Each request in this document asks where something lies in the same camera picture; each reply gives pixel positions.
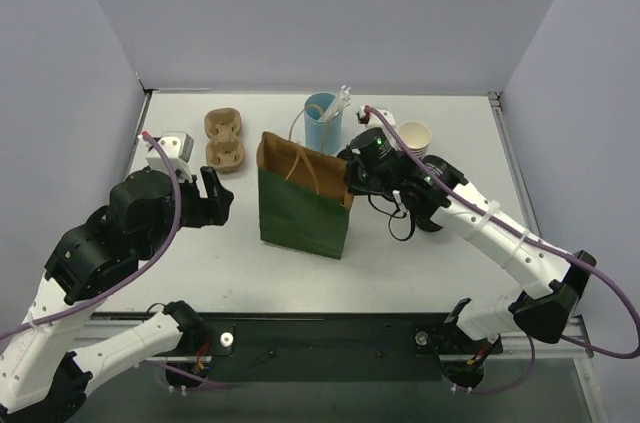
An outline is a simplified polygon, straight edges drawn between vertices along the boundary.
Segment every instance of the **green paper bag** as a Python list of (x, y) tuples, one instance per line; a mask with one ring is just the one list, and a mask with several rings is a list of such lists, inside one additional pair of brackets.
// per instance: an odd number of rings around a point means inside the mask
[(339, 259), (353, 204), (345, 170), (344, 160), (263, 133), (258, 147), (260, 238)]

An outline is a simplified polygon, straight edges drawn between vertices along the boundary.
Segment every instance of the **tabletop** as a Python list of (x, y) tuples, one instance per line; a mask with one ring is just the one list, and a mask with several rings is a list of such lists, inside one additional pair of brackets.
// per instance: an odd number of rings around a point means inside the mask
[[(275, 247), (260, 240), (256, 150), (263, 131), (286, 137), (304, 94), (153, 93), (143, 128), (155, 136), (186, 131), (195, 140), (191, 171), (205, 165), (204, 116), (233, 107), (242, 115), (243, 168), (221, 175), (235, 194), (224, 227), (181, 229), (143, 278), (100, 308), (101, 313), (141, 312), (152, 303), (183, 299), (199, 312), (448, 312), (464, 297), (493, 297), (517, 285), (494, 262), (447, 230), (416, 230), (408, 242), (388, 233), (387, 218), (356, 197), (341, 260)], [(486, 97), (354, 95), (345, 112), (342, 144), (363, 127), (360, 105), (384, 107), (398, 124), (417, 120), (431, 129), (429, 153), (460, 169), (518, 222), (524, 217), (500, 135)], [(294, 140), (304, 141), (300, 119)], [(146, 166), (138, 145), (131, 171)], [(201, 194), (204, 188), (201, 181)], [(408, 231), (396, 221), (394, 231)]]

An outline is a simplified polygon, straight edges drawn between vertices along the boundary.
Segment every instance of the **blue container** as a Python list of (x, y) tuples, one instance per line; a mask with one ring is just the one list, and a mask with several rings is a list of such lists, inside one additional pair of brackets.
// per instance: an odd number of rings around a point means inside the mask
[(327, 155), (340, 151), (342, 142), (342, 113), (327, 122), (318, 121), (322, 113), (333, 103), (335, 95), (316, 93), (304, 103), (304, 145)]

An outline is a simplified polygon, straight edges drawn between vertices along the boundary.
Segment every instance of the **bolt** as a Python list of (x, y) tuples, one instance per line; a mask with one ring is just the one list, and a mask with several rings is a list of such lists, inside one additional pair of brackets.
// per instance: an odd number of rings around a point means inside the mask
[(427, 335), (426, 331), (419, 331), (416, 333), (416, 343), (420, 346), (425, 346), (427, 344), (427, 340), (429, 335)]
[(233, 345), (233, 335), (228, 331), (224, 332), (222, 335), (220, 335), (220, 344), (224, 348), (229, 348), (231, 345)]

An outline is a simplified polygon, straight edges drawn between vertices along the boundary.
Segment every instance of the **gray floor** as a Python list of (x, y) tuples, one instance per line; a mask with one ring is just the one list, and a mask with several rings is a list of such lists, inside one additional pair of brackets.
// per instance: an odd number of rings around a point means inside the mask
[[(497, 361), (486, 387), (517, 378), (525, 363)], [(571, 360), (539, 361), (532, 379), (498, 396), (453, 395), (443, 382), (251, 384), (233, 391), (169, 394), (160, 371), (139, 368), (95, 393), (81, 422), (588, 422)]]

